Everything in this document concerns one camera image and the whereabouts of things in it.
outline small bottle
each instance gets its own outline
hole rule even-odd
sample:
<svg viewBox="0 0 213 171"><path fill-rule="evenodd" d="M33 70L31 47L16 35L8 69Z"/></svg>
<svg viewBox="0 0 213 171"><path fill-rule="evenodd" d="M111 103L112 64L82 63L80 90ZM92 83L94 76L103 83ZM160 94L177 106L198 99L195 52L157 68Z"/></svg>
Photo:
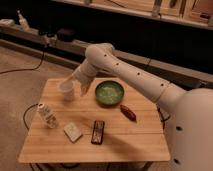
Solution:
<svg viewBox="0 0 213 171"><path fill-rule="evenodd" d="M54 116L49 106L40 103L38 105L37 111L39 112L40 116L42 117L43 121L47 124L48 127L56 128L58 126L58 121L56 120L56 117Z"/></svg>
<svg viewBox="0 0 213 171"><path fill-rule="evenodd" d="M17 11L19 17L19 23L23 30L28 31L30 29L27 20L22 16L20 10Z"/></svg>

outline wooden table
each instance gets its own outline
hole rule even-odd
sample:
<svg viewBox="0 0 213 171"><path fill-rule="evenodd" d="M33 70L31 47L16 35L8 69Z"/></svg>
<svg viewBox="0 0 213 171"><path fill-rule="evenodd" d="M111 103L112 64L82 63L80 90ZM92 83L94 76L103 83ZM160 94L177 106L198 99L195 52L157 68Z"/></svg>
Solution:
<svg viewBox="0 0 213 171"><path fill-rule="evenodd" d="M100 107L94 90L104 80L116 80L125 89L121 102L137 115L137 123L129 121L119 110ZM59 127L49 129L38 113L35 114L30 130L19 156L21 163L59 162L130 162L168 161L170 159L156 106L140 93L117 78L96 78L89 92L80 97L79 83L75 82L75 100L63 101L57 91L62 79L49 79L40 102L48 104L54 111ZM105 121L102 145L91 144L91 134L95 120ZM73 121L83 132L83 136L72 143L63 128Z"/></svg>

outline brown case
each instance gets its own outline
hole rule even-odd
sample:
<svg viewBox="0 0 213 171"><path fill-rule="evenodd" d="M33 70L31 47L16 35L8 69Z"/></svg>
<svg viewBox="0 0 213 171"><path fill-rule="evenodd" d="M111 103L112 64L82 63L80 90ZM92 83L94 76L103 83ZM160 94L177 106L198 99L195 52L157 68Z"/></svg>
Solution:
<svg viewBox="0 0 213 171"><path fill-rule="evenodd" d="M103 142L103 134L104 134L104 121L96 120L94 122L94 128L92 133L92 144L102 144Z"/></svg>

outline white card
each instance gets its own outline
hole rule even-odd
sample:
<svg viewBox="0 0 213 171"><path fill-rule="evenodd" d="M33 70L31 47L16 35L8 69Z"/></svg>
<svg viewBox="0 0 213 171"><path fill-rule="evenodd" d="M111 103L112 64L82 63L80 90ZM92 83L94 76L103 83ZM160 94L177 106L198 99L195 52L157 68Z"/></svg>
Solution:
<svg viewBox="0 0 213 171"><path fill-rule="evenodd" d="M83 134L75 123L70 122L64 127L64 132L72 142L77 141Z"/></svg>

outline red object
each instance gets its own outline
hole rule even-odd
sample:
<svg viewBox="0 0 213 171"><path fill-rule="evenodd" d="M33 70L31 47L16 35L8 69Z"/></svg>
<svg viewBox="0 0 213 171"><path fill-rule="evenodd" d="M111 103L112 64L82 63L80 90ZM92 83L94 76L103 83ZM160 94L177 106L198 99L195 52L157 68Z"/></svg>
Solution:
<svg viewBox="0 0 213 171"><path fill-rule="evenodd" d="M127 106L120 105L120 110L129 120L136 122L135 113L131 111Z"/></svg>

